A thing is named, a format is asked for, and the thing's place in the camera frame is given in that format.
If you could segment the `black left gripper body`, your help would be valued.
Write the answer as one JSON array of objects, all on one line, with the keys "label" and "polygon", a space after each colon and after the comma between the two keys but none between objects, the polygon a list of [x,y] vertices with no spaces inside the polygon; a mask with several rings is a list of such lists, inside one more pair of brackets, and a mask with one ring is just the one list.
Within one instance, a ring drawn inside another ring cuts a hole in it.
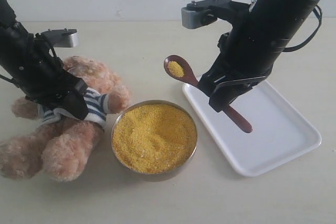
[{"label": "black left gripper body", "polygon": [[76,77],[64,69],[63,61],[48,51],[7,52],[9,82],[20,88],[26,99],[44,106],[76,103]]}]

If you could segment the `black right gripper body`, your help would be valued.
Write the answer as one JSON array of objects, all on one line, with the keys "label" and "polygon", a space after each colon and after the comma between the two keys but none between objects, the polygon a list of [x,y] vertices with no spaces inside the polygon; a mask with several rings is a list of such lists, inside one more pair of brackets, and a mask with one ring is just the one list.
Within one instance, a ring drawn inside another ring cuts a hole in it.
[{"label": "black right gripper body", "polygon": [[247,79],[252,87],[265,80],[289,42],[287,31],[279,29],[232,29],[218,41],[219,55],[208,71],[228,80]]}]

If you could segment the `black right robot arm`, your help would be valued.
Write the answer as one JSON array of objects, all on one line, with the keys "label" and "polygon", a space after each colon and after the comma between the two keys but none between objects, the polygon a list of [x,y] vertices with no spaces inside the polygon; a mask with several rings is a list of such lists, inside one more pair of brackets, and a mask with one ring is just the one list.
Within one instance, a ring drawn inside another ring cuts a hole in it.
[{"label": "black right robot arm", "polygon": [[205,0],[188,9],[201,12],[201,23],[214,18],[228,21],[232,30],[221,36],[220,53],[200,79],[198,87],[221,111],[238,96],[265,80],[288,42],[320,0],[254,0],[252,4],[232,0]]}]

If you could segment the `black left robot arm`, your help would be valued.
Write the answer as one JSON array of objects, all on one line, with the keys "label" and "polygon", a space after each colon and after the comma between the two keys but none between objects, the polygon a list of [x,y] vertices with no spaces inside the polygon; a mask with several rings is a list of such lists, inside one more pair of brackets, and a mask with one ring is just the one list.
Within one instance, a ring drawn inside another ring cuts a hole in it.
[{"label": "black left robot arm", "polygon": [[77,44],[76,29],[29,33],[17,21],[7,0],[1,0],[1,67],[11,76],[1,79],[20,88],[28,101],[84,120],[88,108],[83,95],[88,86],[64,69],[55,52],[55,48],[72,48]]}]

